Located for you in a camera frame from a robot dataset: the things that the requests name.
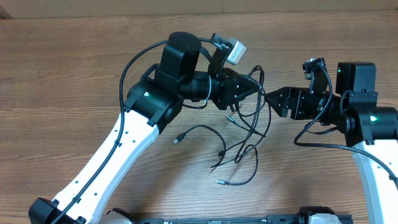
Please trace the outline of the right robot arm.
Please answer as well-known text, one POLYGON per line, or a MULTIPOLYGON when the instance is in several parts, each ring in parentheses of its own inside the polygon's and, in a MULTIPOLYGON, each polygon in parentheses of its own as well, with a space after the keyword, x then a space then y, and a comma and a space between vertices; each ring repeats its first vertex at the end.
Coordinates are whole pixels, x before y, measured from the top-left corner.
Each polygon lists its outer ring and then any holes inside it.
POLYGON ((370 223, 397 223, 397 110, 377 105, 376 65, 340 62, 336 86, 323 58, 302 65, 308 88, 286 86, 266 94, 270 107, 282 118, 307 120, 294 144, 347 150, 358 167, 370 223), (315 123, 335 125, 344 146, 302 143, 300 137, 315 123))

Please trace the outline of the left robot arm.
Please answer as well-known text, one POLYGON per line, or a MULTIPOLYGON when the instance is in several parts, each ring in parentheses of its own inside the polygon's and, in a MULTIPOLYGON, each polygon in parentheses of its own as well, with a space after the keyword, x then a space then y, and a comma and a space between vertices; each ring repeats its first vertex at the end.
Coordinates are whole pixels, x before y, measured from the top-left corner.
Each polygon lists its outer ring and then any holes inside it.
POLYGON ((120 114, 108 137, 53 199, 36 199, 28 211, 31 223, 99 223, 128 170, 181 112, 185 100, 212 101, 225 110, 259 91, 249 77, 225 67, 244 55, 242 42, 213 34, 209 43, 214 54, 204 42, 188 32, 174 32, 159 42, 160 62, 129 91, 119 91, 120 114))

